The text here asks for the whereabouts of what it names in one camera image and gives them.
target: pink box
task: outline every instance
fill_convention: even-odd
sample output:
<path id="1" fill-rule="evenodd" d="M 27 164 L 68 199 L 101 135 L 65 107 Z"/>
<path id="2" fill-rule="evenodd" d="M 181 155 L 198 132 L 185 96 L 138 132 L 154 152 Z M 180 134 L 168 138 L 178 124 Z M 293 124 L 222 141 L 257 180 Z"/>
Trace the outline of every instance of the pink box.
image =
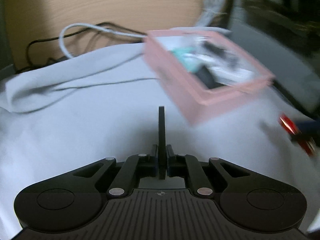
<path id="1" fill-rule="evenodd" d="M 164 37 L 174 38 L 186 34 L 209 37 L 214 43 L 227 47 L 248 61 L 257 70 L 259 77 L 246 83 L 207 89 L 193 74 L 188 73 L 168 48 L 159 41 Z M 260 90 L 269 86 L 275 77 L 245 50 L 223 35 L 211 31 L 150 31 L 145 38 L 144 59 L 156 72 L 161 86 L 191 125 L 204 122 L 250 102 L 257 97 Z"/>

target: white sheet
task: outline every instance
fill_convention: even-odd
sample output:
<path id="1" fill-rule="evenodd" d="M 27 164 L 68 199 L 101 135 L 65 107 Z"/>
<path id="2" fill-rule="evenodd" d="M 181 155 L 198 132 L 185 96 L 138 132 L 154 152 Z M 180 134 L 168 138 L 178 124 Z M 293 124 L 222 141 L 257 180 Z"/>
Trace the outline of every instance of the white sheet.
<path id="1" fill-rule="evenodd" d="M 176 153 L 220 157 L 300 189 L 308 201 L 305 231 L 320 207 L 318 174 L 277 123 L 281 112 L 305 117 L 266 89 L 258 100 L 192 128 L 157 80 L 99 85 L 154 77 L 141 57 L 104 71 L 142 50 L 143 44 L 107 47 L 1 83 L 0 239 L 21 230 L 13 201 L 26 186 L 108 156 L 124 161 L 148 153 L 157 143 L 159 106 Z"/>

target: wooden panel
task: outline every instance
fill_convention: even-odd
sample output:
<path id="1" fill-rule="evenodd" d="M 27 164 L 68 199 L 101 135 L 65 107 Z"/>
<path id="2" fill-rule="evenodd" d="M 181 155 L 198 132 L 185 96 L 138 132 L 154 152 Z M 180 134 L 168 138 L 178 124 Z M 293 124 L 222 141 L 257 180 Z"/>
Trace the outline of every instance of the wooden panel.
<path id="1" fill-rule="evenodd" d="M 146 31 L 192 26 L 201 13 L 202 0 L 4 0 L 5 20 L 12 55 L 17 68 L 27 65 L 25 49 L 32 40 L 58 36 L 66 25 L 76 22 L 96 24 L 112 21 Z M 85 51 L 94 32 L 65 40 L 70 52 Z M 108 35 L 94 37 L 87 50 L 109 43 Z M 35 44 L 30 56 L 34 64 L 62 53 L 58 41 Z"/>

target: silver pin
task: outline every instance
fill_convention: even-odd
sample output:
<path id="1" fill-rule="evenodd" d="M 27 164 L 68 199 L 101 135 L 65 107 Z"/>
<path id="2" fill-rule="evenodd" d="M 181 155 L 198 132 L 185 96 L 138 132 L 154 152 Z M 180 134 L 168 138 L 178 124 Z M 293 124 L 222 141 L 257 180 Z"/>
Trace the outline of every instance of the silver pin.
<path id="1" fill-rule="evenodd" d="M 201 187 L 201 188 L 198 188 L 197 192 L 200 195 L 208 196 L 213 193 L 213 190 L 208 187 Z"/>
<path id="2" fill-rule="evenodd" d="M 113 196 L 120 196 L 124 193 L 124 189 L 120 187 L 114 187 L 111 190 L 109 190 L 109 194 Z"/>

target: circular cap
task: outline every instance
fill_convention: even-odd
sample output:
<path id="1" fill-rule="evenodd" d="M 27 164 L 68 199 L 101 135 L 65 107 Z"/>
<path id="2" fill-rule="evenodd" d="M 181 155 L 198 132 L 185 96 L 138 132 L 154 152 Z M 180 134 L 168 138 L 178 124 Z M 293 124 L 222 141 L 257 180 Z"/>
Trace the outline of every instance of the circular cap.
<path id="1" fill-rule="evenodd" d="M 267 188 L 251 191 L 247 200 L 252 206 L 263 210 L 274 210 L 284 203 L 284 197 L 279 192 Z"/>
<path id="2" fill-rule="evenodd" d="M 49 189 L 42 192 L 38 198 L 38 205 L 48 210 L 59 210 L 70 206 L 75 199 L 72 192 L 65 189 Z"/>
<path id="3" fill-rule="evenodd" d="M 109 190 L 109 194 L 113 195 L 113 196 L 120 196 L 124 193 L 124 189 L 120 188 L 120 187 L 114 187 L 111 190 Z"/>
<path id="4" fill-rule="evenodd" d="M 208 196 L 208 195 L 211 195 L 213 193 L 212 189 L 210 189 L 208 187 L 198 188 L 197 192 L 198 192 L 198 194 L 204 195 L 204 196 Z"/>

